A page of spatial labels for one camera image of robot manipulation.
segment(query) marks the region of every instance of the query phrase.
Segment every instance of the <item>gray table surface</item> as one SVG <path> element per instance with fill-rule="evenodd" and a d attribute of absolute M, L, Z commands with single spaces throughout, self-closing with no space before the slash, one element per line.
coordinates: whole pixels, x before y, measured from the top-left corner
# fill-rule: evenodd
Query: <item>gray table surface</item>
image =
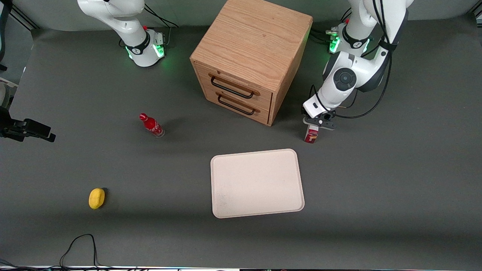
<path fill-rule="evenodd" d="M 11 108 L 55 143 L 1 140 L 0 257 L 51 265 L 92 233 L 106 265 L 482 269 L 482 48 L 473 17 L 410 21 L 379 107 L 303 142 L 300 107 L 326 47 L 309 41 L 272 127 L 204 99 L 189 56 L 206 27 L 174 29 L 167 58 L 136 67 L 113 31 L 44 30 Z M 367 110 L 380 89 L 344 114 Z M 165 127 L 152 137 L 145 112 Z M 301 212 L 217 219 L 210 159 L 292 148 Z M 103 209 L 90 191 L 109 189 Z M 68 265 L 92 262 L 79 240 Z"/>

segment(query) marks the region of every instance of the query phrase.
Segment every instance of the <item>wooden drawer cabinet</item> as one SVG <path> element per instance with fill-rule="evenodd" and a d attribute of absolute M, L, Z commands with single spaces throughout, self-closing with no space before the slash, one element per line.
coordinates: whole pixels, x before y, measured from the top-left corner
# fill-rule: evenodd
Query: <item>wooden drawer cabinet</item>
<path fill-rule="evenodd" d="M 271 126 L 312 21 L 263 0 L 228 0 L 190 58 L 206 99 Z"/>

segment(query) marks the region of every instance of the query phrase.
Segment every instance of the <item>coca-cola bottle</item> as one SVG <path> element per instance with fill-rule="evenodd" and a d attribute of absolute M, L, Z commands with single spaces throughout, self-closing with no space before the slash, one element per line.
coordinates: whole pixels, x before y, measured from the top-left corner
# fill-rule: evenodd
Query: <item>coca-cola bottle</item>
<path fill-rule="evenodd" d="M 140 120 L 144 123 L 144 127 L 148 129 L 155 137 L 162 137 L 164 135 L 164 129 L 157 123 L 157 121 L 146 114 L 139 115 Z"/>

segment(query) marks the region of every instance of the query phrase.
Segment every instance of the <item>bottle cap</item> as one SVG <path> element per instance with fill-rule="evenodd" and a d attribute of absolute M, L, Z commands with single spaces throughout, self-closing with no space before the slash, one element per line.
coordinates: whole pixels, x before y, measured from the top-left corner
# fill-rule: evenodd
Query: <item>bottle cap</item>
<path fill-rule="evenodd" d="M 139 118 L 140 118 L 140 120 L 142 120 L 143 122 L 145 122 L 145 121 L 147 121 L 147 119 L 148 119 L 149 117 L 148 117 L 146 114 L 141 113 L 141 114 L 139 115 Z"/>

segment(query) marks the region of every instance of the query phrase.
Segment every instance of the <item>yellow object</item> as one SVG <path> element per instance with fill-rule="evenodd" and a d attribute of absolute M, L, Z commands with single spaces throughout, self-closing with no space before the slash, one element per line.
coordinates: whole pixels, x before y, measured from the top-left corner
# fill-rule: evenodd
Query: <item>yellow object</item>
<path fill-rule="evenodd" d="M 102 188 L 96 188 L 92 190 L 89 196 L 89 206 L 92 209 L 97 209 L 104 204 L 104 199 L 106 198 L 106 193 Z"/>

